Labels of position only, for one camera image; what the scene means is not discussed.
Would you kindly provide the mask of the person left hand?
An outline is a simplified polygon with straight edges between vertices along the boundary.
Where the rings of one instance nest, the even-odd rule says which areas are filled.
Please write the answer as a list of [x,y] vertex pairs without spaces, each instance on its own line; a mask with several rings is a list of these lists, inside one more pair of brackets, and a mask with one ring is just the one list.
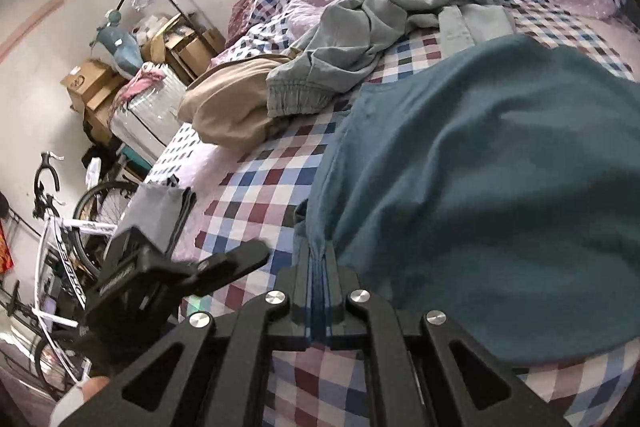
[[71,387],[65,395],[55,404],[49,419],[50,427],[58,427],[64,419],[68,418],[86,402],[93,398],[106,385],[110,383],[106,376],[96,376],[80,381]]

